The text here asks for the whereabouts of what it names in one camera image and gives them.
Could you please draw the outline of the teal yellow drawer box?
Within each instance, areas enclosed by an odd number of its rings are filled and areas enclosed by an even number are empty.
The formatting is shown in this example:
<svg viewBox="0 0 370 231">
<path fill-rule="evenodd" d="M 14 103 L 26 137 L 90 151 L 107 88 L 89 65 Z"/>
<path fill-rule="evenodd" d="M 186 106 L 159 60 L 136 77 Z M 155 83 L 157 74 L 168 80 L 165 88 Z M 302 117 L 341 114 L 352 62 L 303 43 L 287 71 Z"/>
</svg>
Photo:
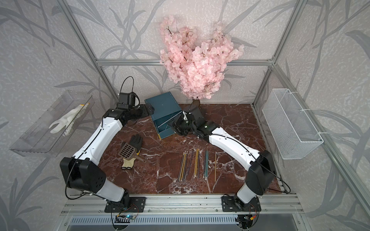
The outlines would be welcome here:
<svg viewBox="0 0 370 231">
<path fill-rule="evenodd" d="M 171 92 L 166 92 L 161 95 L 146 99 L 145 103 L 150 103 L 155 109 L 154 114 L 151 115 L 153 124 L 156 119 L 174 112 L 182 111 L 180 105 L 175 100 Z"/>
</svg>

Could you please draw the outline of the teal top drawer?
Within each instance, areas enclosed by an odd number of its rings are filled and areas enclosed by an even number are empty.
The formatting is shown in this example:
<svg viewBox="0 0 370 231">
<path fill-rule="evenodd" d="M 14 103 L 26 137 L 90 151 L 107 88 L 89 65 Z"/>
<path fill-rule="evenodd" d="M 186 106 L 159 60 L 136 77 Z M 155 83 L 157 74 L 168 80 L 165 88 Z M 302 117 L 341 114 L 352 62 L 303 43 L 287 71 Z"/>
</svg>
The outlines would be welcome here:
<svg viewBox="0 0 370 231">
<path fill-rule="evenodd" d="M 156 131 L 158 133 L 159 139 L 163 140 L 173 134 L 174 130 L 170 126 L 170 123 L 173 122 L 176 116 L 180 115 L 182 111 L 174 112 L 154 121 Z"/>
</svg>

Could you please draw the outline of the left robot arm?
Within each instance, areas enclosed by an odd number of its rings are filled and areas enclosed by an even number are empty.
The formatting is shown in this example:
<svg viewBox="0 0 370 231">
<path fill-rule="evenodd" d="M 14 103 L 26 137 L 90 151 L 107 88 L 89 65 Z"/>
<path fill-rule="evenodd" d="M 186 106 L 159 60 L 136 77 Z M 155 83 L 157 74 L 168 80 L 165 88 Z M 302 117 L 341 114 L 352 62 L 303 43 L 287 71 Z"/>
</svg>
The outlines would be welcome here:
<svg viewBox="0 0 370 231">
<path fill-rule="evenodd" d="M 154 113 L 151 104 L 140 104 L 134 108 L 111 108 L 102 117 L 102 122 L 89 140 L 72 157 L 60 162 L 65 188 L 93 193 L 116 203 L 129 203 L 129 193 L 109 181 L 98 165 L 115 135 L 130 120 L 145 118 Z"/>
</svg>

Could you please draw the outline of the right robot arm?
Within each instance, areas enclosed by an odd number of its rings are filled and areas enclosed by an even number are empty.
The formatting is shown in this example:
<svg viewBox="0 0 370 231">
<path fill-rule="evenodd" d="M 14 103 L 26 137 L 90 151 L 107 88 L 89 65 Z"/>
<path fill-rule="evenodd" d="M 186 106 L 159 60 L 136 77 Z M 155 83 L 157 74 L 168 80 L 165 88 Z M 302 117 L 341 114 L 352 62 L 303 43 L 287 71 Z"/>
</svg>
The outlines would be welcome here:
<svg viewBox="0 0 370 231">
<path fill-rule="evenodd" d="M 196 106 L 186 107 L 173 119 L 171 127 L 178 135 L 186 137 L 193 134 L 222 149 L 247 170 L 245 183 L 234 196 L 234 201 L 239 206 L 245 206 L 256 196 L 263 195 L 276 178 L 276 168 L 270 152 L 261 152 L 243 144 L 217 123 L 206 120 Z"/>
</svg>

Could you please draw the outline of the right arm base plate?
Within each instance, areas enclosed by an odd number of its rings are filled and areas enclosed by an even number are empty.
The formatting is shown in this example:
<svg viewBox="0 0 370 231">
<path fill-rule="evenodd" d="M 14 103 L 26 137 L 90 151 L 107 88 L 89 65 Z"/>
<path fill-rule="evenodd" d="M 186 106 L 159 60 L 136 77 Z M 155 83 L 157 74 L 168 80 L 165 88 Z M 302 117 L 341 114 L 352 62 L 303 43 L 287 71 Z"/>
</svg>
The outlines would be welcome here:
<svg viewBox="0 0 370 231">
<path fill-rule="evenodd" d="M 259 198 L 254 197 L 249 203 L 242 202 L 236 195 L 224 194 L 221 197 L 223 212 L 260 212 Z"/>
</svg>

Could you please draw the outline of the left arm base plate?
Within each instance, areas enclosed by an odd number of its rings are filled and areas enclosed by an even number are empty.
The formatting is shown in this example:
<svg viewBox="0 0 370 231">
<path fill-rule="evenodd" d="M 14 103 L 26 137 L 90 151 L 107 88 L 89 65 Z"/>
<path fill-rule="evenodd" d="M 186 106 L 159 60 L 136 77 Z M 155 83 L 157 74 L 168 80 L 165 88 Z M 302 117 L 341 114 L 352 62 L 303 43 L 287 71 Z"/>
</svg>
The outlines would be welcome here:
<svg viewBox="0 0 370 231">
<path fill-rule="evenodd" d="M 108 201 L 105 207 L 105 213 L 142 213 L 144 211 L 146 197 L 130 197 L 127 202 Z"/>
</svg>

